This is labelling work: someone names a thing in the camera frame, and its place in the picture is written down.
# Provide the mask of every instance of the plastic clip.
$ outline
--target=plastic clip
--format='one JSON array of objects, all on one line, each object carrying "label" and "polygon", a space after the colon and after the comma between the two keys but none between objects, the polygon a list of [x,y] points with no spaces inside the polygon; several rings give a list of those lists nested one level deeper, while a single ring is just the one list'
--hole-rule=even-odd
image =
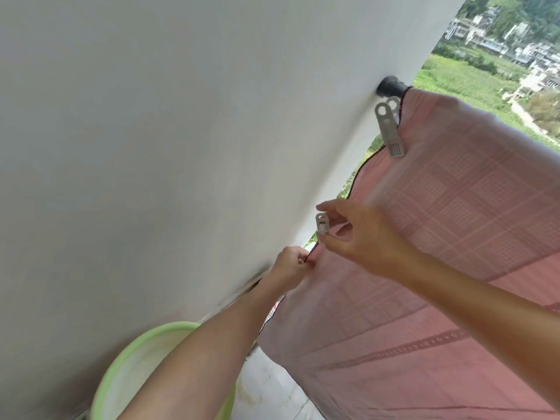
[{"label": "plastic clip", "polygon": [[406,151],[399,133],[396,131],[396,122],[391,106],[385,102],[379,103],[375,106],[375,116],[377,116],[377,122],[379,122],[383,142],[389,150],[389,156],[392,158],[404,156]]},{"label": "plastic clip", "polygon": [[327,234],[329,232],[329,217],[325,212],[319,212],[315,216],[317,221],[317,234]]}]

